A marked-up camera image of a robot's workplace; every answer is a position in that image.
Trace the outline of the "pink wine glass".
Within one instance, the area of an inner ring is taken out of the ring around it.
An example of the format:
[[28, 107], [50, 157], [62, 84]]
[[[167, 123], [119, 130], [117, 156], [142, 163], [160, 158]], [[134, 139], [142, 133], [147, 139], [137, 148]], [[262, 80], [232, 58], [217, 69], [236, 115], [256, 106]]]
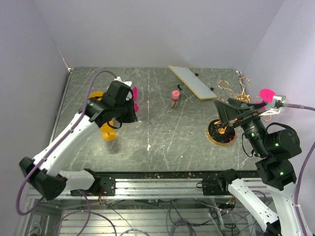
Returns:
[[258, 96], [254, 97], [254, 99], [258, 99], [255, 104], [260, 104], [263, 102], [271, 103], [273, 96], [275, 95], [276, 93], [273, 90], [264, 88], [259, 92]]
[[133, 87], [132, 92], [133, 92], [133, 100], [134, 100], [134, 111], [137, 113], [138, 110], [139, 110], [139, 106], [136, 103], [137, 99], [138, 99], [138, 88], [137, 88], [137, 86]]

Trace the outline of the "orange wine glass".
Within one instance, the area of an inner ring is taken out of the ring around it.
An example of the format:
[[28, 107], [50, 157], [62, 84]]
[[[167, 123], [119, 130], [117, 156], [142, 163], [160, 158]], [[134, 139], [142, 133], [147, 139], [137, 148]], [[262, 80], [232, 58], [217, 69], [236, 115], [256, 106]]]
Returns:
[[100, 101], [102, 99], [103, 95], [104, 95], [103, 91], [95, 91], [89, 96], [89, 98], [95, 98], [95, 99]]
[[99, 130], [102, 133], [104, 141], [111, 142], [116, 138], [115, 129], [111, 128], [107, 123], [105, 123]]

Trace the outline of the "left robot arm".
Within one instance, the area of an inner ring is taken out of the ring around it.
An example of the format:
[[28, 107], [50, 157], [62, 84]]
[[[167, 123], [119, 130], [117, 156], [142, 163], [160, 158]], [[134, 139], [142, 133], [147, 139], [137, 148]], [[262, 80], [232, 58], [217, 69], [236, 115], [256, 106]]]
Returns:
[[103, 190], [105, 181], [91, 169], [64, 171], [63, 165], [71, 153], [91, 134], [116, 119], [119, 124], [137, 121], [132, 82], [117, 78], [101, 97], [87, 100], [86, 108], [75, 114], [70, 124], [45, 150], [33, 158], [24, 157], [19, 166], [28, 182], [47, 200], [63, 191], [82, 189], [89, 195]]

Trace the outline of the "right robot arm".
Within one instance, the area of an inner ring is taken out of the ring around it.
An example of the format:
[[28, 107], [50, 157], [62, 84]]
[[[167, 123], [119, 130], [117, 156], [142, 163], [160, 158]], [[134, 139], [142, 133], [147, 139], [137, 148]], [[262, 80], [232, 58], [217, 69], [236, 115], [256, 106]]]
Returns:
[[279, 123], [281, 130], [269, 133], [261, 117], [279, 114], [283, 107], [302, 108], [286, 104], [285, 96], [275, 95], [268, 111], [262, 108], [267, 102], [247, 103], [234, 98], [215, 100], [220, 122], [241, 127], [245, 138], [252, 146], [252, 154], [261, 160], [256, 162], [258, 176], [266, 185], [276, 211], [272, 211], [234, 169], [220, 174], [216, 185], [202, 182], [204, 191], [216, 189], [224, 195], [235, 196], [255, 218], [266, 236], [311, 236], [302, 209], [298, 203], [301, 177], [297, 177], [290, 159], [302, 150], [297, 132], [288, 125]]

